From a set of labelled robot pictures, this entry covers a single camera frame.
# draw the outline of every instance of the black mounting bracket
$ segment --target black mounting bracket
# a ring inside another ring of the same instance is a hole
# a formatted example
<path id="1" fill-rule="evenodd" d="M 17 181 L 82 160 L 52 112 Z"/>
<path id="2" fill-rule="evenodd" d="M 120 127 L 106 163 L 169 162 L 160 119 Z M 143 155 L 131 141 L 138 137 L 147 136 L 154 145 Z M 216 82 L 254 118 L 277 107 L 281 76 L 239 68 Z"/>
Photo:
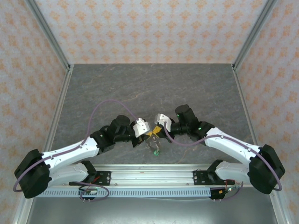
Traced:
<path id="1" fill-rule="evenodd" d="M 211 180 L 208 176 L 207 170 L 195 170 L 193 171 L 193 181 L 194 185 L 225 185 L 228 182 L 228 185 L 234 185 L 235 181 L 233 180 L 222 180 L 220 178 L 216 180 Z"/>
<path id="2" fill-rule="evenodd" d="M 92 184 L 97 184 L 101 186 L 110 186 L 111 181 L 111 171 L 97 171 L 93 181 L 90 181 Z M 81 184 L 76 182 L 70 182 L 71 186 L 81 186 Z"/>

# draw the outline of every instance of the small object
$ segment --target small object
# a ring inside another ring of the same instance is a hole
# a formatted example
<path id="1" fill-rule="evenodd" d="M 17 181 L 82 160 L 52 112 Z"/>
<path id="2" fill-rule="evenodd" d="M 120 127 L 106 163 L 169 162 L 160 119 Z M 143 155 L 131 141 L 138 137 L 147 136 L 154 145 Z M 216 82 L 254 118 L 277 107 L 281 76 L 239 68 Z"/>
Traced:
<path id="1" fill-rule="evenodd" d="M 147 141 L 147 142 L 146 142 L 146 146 L 145 146 L 145 148 L 149 149 L 150 146 L 151 146 L 151 142 L 150 142 L 150 141 Z"/>
<path id="2" fill-rule="evenodd" d="M 214 189 L 211 190 L 211 196 L 209 198 L 211 198 L 213 201 L 215 200 L 221 200 L 224 198 L 225 194 L 223 194 L 223 191 L 225 191 L 225 189 Z"/>
<path id="3" fill-rule="evenodd" d="M 98 190 L 91 190 L 90 192 L 89 192 L 89 194 L 97 194 L 98 193 Z"/>
<path id="4" fill-rule="evenodd" d="M 157 150 L 156 150 L 156 151 L 157 151 L 158 154 L 159 154 L 159 153 L 160 153 L 160 142 L 157 142 L 157 143 L 156 143 L 156 147 L 157 147 Z"/>

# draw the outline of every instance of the red wire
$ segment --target red wire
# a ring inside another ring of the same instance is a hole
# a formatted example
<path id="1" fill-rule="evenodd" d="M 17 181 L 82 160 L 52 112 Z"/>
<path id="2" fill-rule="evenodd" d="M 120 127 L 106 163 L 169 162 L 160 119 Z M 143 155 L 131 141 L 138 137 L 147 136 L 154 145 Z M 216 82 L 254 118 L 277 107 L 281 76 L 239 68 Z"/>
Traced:
<path id="1" fill-rule="evenodd" d="M 95 183 L 99 178 L 100 178 L 100 176 L 98 176 L 97 178 L 95 178 L 95 179 L 93 180 L 93 183 Z"/>

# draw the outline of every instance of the cable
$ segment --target cable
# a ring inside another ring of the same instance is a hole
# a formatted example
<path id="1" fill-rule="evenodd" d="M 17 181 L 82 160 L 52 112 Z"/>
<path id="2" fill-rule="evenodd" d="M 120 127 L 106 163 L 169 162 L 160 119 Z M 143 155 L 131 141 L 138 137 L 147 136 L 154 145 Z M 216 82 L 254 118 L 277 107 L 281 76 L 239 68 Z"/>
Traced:
<path id="1" fill-rule="evenodd" d="M 234 195 L 232 195 L 231 197 L 227 197 L 227 198 L 223 198 L 223 199 L 221 199 L 222 201 L 227 201 L 227 200 L 229 200 L 229 199 L 232 199 L 233 197 L 236 197 L 239 193 L 240 193 L 240 191 L 242 190 L 242 188 L 243 188 L 243 182 L 241 183 L 241 186 L 240 186 L 240 188 L 237 190 L 237 192 L 234 194 Z"/>
<path id="2" fill-rule="evenodd" d="M 150 199 L 150 200 L 161 200 L 161 201 L 175 201 L 175 202 L 202 202 L 202 201 L 210 201 L 210 198 L 197 198 L 197 199 L 174 199 L 174 198 L 159 198 L 159 197 L 134 197 L 140 199 Z"/>
<path id="3" fill-rule="evenodd" d="M 116 100 L 116 99 L 106 99 L 106 100 L 100 102 L 100 103 L 94 108 L 94 110 L 93 110 L 93 112 L 92 112 L 92 114 L 91 114 L 91 116 L 90 116 L 90 118 L 89 118 L 88 126 L 87 126 L 86 136 L 85 136 L 84 140 L 82 141 L 82 143 L 79 144 L 78 146 L 72 148 L 72 149 L 69 149 L 69 150 L 64 151 L 64 152 L 61 152 L 61 153 L 54 154 L 54 155 L 52 155 L 52 156 L 48 156 L 48 157 L 43 158 L 43 159 L 37 161 L 36 163 L 32 164 L 30 167 L 28 167 L 28 168 L 27 168 L 27 169 L 26 169 L 26 170 L 19 176 L 19 178 L 17 179 L 17 181 L 14 183 L 13 191 L 14 191 L 14 192 L 22 192 L 22 189 L 20 189 L 20 190 L 17 189 L 17 186 L 18 186 L 19 182 L 21 181 L 21 179 L 22 179 L 22 178 L 23 178 L 23 177 L 24 177 L 30 170 L 32 170 L 32 169 L 33 169 L 35 166 L 37 166 L 38 164 L 40 164 L 40 163 L 42 163 L 42 162 L 44 162 L 44 161 L 46 161 L 46 160 L 48 160 L 48 159 L 55 158 L 55 157 L 57 157 L 57 156 L 60 156 L 60 155 L 64 155 L 64 154 L 73 152 L 73 151 L 75 151 L 76 149 L 80 148 L 81 145 L 83 145 L 83 144 L 86 142 L 87 138 L 90 136 L 90 128 L 91 128 L 91 124 L 92 124 L 92 119 L 93 119 L 94 113 L 97 111 L 97 109 L 98 109 L 103 103 L 106 103 L 106 102 L 117 102 L 117 103 L 121 104 L 121 105 L 122 105 L 122 106 L 123 106 L 123 107 L 124 107 L 130 114 L 131 114 L 131 115 L 132 115 L 132 117 L 133 117 L 135 120 L 137 120 L 137 117 L 136 117 L 136 116 L 135 116 L 135 115 L 134 115 L 128 108 L 127 108 L 126 105 L 124 105 L 124 104 L 123 104 L 121 101 L 119 101 L 119 100 Z"/>
<path id="4" fill-rule="evenodd" d="M 100 176 L 98 176 L 97 178 L 95 178 L 94 180 L 93 180 L 93 182 L 92 183 L 95 183 L 98 179 L 100 178 Z M 85 189 L 82 189 L 83 187 L 85 187 L 86 185 L 81 185 L 80 187 L 79 187 L 79 190 L 82 190 L 82 191 L 84 191 Z"/>
<path id="5" fill-rule="evenodd" d="M 107 192 L 107 195 L 106 196 L 104 196 L 104 197 L 100 197 L 100 198 L 98 198 L 98 199 L 93 199 L 93 200 L 90 200 L 89 202 L 97 202 L 97 201 L 102 201 L 102 200 L 104 200 L 104 199 L 106 199 L 109 195 L 110 195 L 110 191 L 107 189 L 107 188 L 105 188 L 104 186 L 101 186 L 101 185 L 97 185 L 97 184 L 93 184 L 93 183 L 84 183 L 84 182 L 75 182 L 75 183 L 78 183 L 78 184 L 81 184 L 81 185 L 87 185 L 87 186 L 95 186 L 95 187 L 99 187 L 99 188 L 103 188 L 104 190 L 106 190 L 106 192 Z M 84 194 L 84 192 L 86 192 L 88 190 L 88 188 L 86 188 L 84 191 L 82 191 L 81 192 L 81 194 L 80 194 L 80 199 L 82 200 L 82 201 L 84 201 L 84 198 L 82 197 L 82 195 Z"/>
<path id="6" fill-rule="evenodd" d="M 216 138 L 216 137 L 220 137 L 220 138 L 224 138 L 224 139 L 227 139 L 227 140 L 230 140 L 242 147 L 244 147 L 246 150 L 249 150 L 250 152 L 253 152 L 255 155 L 257 155 L 263 162 L 264 164 L 268 167 L 268 169 L 272 172 L 273 176 L 275 177 L 275 180 L 278 184 L 278 189 L 277 188 L 274 188 L 273 190 L 276 190 L 276 191 L 281 191 L 282 190 L 282 185 L 281 185 L 281 182 L 280 182 L 280 179 L 279 177 L 277 176 L 277 174 L 275 173 L 275 171 L 273 170 L 273 168 L 271 167 L 271 165 L 266 161 L 266 159 L 264 157 L 262 157 L 259 153 L 257 153 L 256 151 L 252 150 L 252 148 L 248 148 L 248 146 L 242 144 L 241 142 L 233 139 L 233 138 L 230 138 L 230 137 L 227 137 L 227 136 L 224 136 L 224 135 L 219 135 L 219 134 L 214 134 L 214 135 L 210 135 L 210 136 L 207 136 L 207 137 L 204 137 L 196 142 L 193 142 L 193 143 L 189 143 L 189 144 L 184 144 L 184 143 L 180 143 L 180 142 L 177 142 L 175 141 L 168 133 L 167 129 L 166 129 L 166 122 L 164 123 L 164 131 L 167 135 L 167 137 L 174 143 L 178 144 L 179 146 L 194 146 L 194 145 L 197 145 L 201 142 L 203 142 L 204 140 L 207 140 L 207 139 L 210 139 L 210 138 Z"/>

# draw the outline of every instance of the aluminum frame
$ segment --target aluminum frame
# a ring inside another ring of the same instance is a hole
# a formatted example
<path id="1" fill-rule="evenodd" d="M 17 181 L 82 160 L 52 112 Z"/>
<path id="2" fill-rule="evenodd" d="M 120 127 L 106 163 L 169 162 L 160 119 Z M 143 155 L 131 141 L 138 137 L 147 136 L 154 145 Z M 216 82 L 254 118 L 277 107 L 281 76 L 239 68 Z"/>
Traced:
<path id="1" fill-rule="evenodd" d="M 243 95 L 243 92 L 242 92 L 242 89 L 241 89 L 241 85 L 240 85 L 240 82 L 239 82 L 238 74 L 237 74 L 236 69 L 233 67 L 233 65 L 232 65 L 232 70 L 233 70 L 235 81 L 236 81 L 236 84 L 237 84 L 237 87 L 238 87 L 238 90 L 239 90 L 239 94 L 240 94 L 240 97 L 241 97 L 241 101 L 242 101 L 242 104 L 243 104 L 243 108 L 244 108 L 244 111 L 245 111 L 245 115 L 246 115 L 246 118 L 247 118 L 247 122 L 248 122 L 248 125 L 249 125 L 249 129 L 250 129 L 250 132 L 251 132 L 253 143 L 255 145 L 258 145 L 257 138 L 256 138 L 256 135 L 255 135 L 255 131 L 254 131 L 254 128 L 253 128 L 253 125 L 252 125 L 252 122 L 251 122 L 251 119 L 250 119 L 250 116 L 249 116 L 249 112 L 248 112 L 248 109 L 247 109 L 247 106 L 246 106 L 245 98 L 244 98 L 244 95 Z M 286 203 L 285 203 L 285 200 L 284 200 L 283 192 L 277 192 L 277 191 L 273 190 L 272 193 L 270 194 L 270 199 L 271 199 L 271 202 L 272 202 L 272 205 L 273 205 L 273 209 L 274 209 L 274 213 L 275 213 L 275 216 L 276 216 L 276 219 L 277 219 L 277 223 L 278 224 L 292 224 L 290 214 L 286 209 L 287 206 L 286 206 Z"/>
<path id="2" fill-rule="evenodd" d="M 44 18 L 39 6 L 37 5 L 35 0 L 25 0 L 28 7 L 30 8 L 32 14 L 35 16 L 38 24 L 40 25 L 40 28 L 46 35 L 48 41 L 50 42 L 51 46 L 53 47 L 60 63 L 63 65 L 63 67 L 67 70 L 70 67 L 70 64 L 68 63 L 63 51 L 61 50 L 58 41 L 56 40 L 54 34 L 52 33 L 50 26 L 48 25 L 46 19 Z"/>
<path id="3" fill-rule="evenodd" d="M 65 73 L 64 81 L 62 83 L 61 90 L 59 93 L 59 98 L 57 100 L 56 109 L 55 109 L 55 112 L 54 112 L 54 115 L 52 118 L 52 124 L 51 124 L 49 132 L 47 134 L 48 137 L 43 146 L 42 152 L 47 152 L 47 151 L 51 150 L 55 132 L 56 132 L 57 125 L 58 125 L 58 121 L 59 121 L 59 117 L 60 117 L 60 113 L 62 111 L 62 106 L 64 104 L 65 95 L 66 95 L 67 88 L 70 83 L 71 74 L 73 72 L 73 68 L 74 68 L 74 65 L 72 64 Z M 27 222 L 32 203 L 33 203 L 33 198 L 26 199 L 24 196 L 21 196 L 19 205 L 17 207 L 16 213 L 14 216 L 13 224 L 23 224 L 23 223 Z"/>
<path id="4" fill-rule="evenodd" d="M 266 2 L 261 14 L 259 15 L 257 21 L 255 22 L 251 32 L 249 33 L 244 45 L 241 48 L 235 62 L 233 63 L 234 70 L 237 70 L 241 66 L 245 56 L 249 52 L 249 50 L 250 50 L 254 40 L 256 39 L 259 31 L 261 30 L 261 28 L 265 24 L 268 16 L 272 12 L 272 9 L 273 9 L 276 2 L 277 2 L 277 0 L 268 0 Z"/>

